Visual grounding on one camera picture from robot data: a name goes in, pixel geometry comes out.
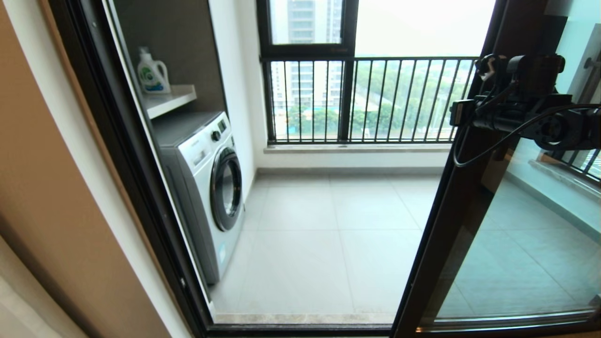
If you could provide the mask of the white front-load washing machine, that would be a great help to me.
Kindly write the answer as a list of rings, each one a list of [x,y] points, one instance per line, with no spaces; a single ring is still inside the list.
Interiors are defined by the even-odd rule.
[[[220,282],[245,218],[242,167],[224,111],[152,121],[161,162],[193,255],[208,285]]]

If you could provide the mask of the dark brown niche panel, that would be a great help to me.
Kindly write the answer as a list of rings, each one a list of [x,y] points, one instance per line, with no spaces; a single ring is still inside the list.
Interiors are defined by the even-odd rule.
[[[171,85],[193,85],[197,98],[183,111],[225,111],[208,0],[112,0],[134,67],[139,48],[165,63]]]

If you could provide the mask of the long grey stone sill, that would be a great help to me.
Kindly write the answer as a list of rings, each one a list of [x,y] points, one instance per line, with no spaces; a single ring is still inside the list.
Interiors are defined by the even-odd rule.
[[[264,154],[447,153],[451,143],[299,143],[269,144]]]

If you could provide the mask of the long black balcony railing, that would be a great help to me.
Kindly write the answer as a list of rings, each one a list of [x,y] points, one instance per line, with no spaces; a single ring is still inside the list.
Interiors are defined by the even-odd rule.
[[[468,96],[474,56],[359,56],[349,143],[452,143],[448,109]]]

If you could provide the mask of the black balcony window frame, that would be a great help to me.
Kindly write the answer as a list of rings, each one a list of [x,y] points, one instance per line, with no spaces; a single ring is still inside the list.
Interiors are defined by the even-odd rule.
[[[350,141],[359,0],[255,0],[267,144]]]

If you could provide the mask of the white detergent bottle green label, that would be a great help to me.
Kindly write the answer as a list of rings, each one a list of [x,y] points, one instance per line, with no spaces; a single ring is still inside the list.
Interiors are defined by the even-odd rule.
[[[148,47],[138,47],[139,62],[137,76],[142,90],[147,94],[170,94],[167,66],[163,61],[154,60]]]

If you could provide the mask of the short grey stone sill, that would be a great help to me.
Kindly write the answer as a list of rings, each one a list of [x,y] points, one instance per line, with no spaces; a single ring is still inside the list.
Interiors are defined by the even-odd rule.
[[[601,184],[584,178],[563,163],[534,160],[530,166],[586,198],[601,201]]]

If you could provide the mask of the white wall shelf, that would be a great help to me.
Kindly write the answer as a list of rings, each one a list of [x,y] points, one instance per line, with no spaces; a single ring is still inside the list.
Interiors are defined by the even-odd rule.
[[[193,84],[174,85],[167,94],[143,94],[142,105],[148,118],[154,119],[197,99]]]

